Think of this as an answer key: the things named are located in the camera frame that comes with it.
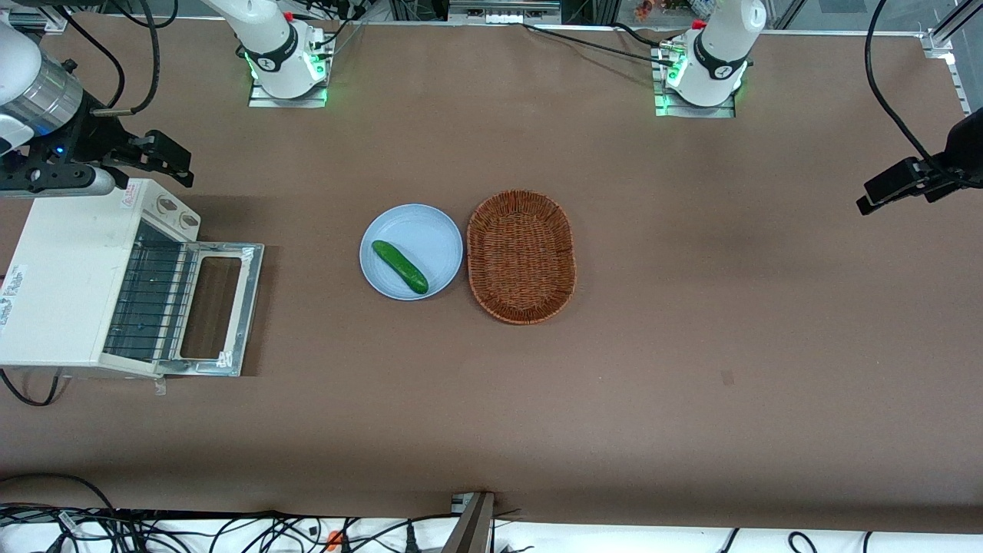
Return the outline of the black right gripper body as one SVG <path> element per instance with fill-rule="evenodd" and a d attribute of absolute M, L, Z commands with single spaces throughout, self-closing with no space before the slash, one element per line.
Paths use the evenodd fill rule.
<path fill-rule="evenodd" d="M 98 164 L 151 171 L 140 137 L 125 130 L 117 118 L 81 114 L 52 133 L 52 165 Z"/>

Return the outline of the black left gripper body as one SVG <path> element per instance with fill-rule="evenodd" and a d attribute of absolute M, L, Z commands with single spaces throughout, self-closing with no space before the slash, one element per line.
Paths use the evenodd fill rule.
<path fill-rule="evenodd" d="M 933 161 L 945 179 L 965 187 L 981 186 L 982 108 L 952 126 L 944 150 Z"/>

